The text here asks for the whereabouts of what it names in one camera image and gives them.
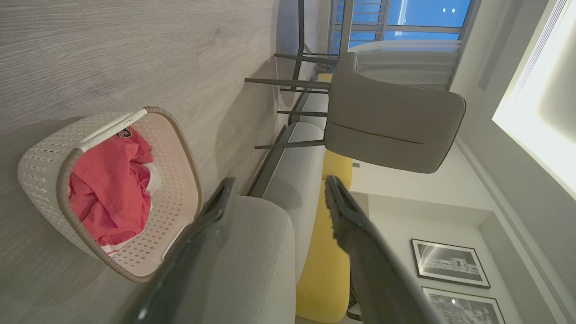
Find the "sheer curtain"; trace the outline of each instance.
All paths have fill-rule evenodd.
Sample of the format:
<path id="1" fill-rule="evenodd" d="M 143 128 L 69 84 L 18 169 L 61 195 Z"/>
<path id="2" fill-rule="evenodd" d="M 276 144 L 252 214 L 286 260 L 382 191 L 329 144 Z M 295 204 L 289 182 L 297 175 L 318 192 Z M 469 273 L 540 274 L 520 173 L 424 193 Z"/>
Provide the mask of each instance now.
<path id="1" fill-rule="evenodd" d="M 458 63 L 459 40 L 383 40 L 358 45 L 358 72 L 384 82 L 447 91 Z"/>

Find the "sofa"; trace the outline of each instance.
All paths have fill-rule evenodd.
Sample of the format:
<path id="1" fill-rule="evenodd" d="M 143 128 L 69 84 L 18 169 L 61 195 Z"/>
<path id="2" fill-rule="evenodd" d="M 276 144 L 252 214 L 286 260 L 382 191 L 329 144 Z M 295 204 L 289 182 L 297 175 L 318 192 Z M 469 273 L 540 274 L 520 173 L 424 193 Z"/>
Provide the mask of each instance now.
<path id="1" fill-rule="evenodd" d="M 314 102 L 308 109 L 323 108 L 312 107 L 322 100 Z M 320 139 L 317 123 L 292 123 L 279 140 Z M 324 146 L 269 153 L 250 197 L 237 197 L 230 208 L 232 230 L 216 261 L 206 323 L 293 324 L 296 315 L 333 323 L 344 317 L 350 262 L 332 238 L 323 179 L 336 175 L 349 186 L 351 168 L 351 159 Z"/>

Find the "wooden floor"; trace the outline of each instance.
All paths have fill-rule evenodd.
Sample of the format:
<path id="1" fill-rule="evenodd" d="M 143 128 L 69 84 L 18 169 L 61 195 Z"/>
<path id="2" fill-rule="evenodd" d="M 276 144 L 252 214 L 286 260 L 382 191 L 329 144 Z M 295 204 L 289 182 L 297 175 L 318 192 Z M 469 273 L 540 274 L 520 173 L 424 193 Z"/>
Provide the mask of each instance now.
<path id="1" fill-rule="evenodd" d="M 244 84 L 290 78 L 272 57 L 298 47 L 296 0 L 13 0 L 0 4 L 0 323 L 110 323 L 138 286 L 80 252 L 20 189 L 33 144 L 84 116 L 158 106 L 182 125 L 207 199 L 246 188 L 293 93 Z M 306 0 L 315 50 L 318 4 Z M 301 78 L 309 77 L 306 66 Z"/>

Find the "black and white photograph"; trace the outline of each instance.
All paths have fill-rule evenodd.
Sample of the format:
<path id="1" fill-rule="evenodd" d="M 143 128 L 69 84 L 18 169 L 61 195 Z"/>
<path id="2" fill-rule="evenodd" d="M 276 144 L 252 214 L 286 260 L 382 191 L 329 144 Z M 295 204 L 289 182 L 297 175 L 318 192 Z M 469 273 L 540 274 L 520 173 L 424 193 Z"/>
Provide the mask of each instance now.
<path id="1" fill-rule="evenodd" d="M 418 277 L 489 289 L 473 248 L 412 239 Z"/>
<path id="2" fill-rule="evenodd" d="M 505 324 L 494 298 L 428 287 L 422 289 L 446 324 Z"/>

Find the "perforated basket wall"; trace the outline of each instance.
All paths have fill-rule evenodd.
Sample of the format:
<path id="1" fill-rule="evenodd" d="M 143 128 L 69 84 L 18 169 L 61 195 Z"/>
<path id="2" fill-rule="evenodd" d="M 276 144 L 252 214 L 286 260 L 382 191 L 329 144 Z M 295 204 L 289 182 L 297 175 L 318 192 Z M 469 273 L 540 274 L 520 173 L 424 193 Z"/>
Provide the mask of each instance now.
<path id="1" fill-rule="evenodd" d="M 146 107 L 132 124 L 152 146 L 162 179 L 152 196 L 152 211 L 142 234 L 121 252 L 108 256 L 86 232 L 66 194 L 70 172 L 82 155 L 79 142 L 122 113 L 102 113 L 79 120 L 30 148 L 18 165 L 20 185 L 42 215 L 69 241 L 102 260 L 126 278 L 150 279 L 165 250 L 183 226 L 191 223 L 202 203 L 200 183 L 188 145 L 174 118 L 165 110 Z"/>

